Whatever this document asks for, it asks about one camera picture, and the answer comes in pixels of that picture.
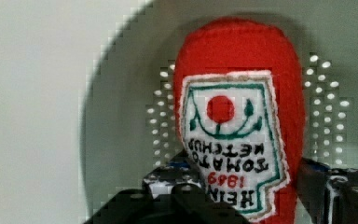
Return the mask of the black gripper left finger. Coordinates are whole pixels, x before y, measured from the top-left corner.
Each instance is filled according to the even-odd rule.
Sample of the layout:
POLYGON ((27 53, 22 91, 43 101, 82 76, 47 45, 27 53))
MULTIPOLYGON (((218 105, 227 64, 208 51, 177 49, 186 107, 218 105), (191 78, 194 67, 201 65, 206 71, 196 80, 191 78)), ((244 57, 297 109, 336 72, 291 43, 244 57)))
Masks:
POLYGON ((142 182, 143 188, 154 199, 159 195, 170 194, 172 188, 178 184, 192 184, 204 188, 200 169, 184 151, 147 174, 142 182))

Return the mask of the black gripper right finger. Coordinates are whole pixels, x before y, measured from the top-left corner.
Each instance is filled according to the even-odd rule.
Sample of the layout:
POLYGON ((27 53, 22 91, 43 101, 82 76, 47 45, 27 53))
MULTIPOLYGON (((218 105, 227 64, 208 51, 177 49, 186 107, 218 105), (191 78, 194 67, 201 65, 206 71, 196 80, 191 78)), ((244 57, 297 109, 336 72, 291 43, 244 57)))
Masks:
POLYGON ((296 193, 313 224, 358 224, 358 169, 303 158, 296 193))

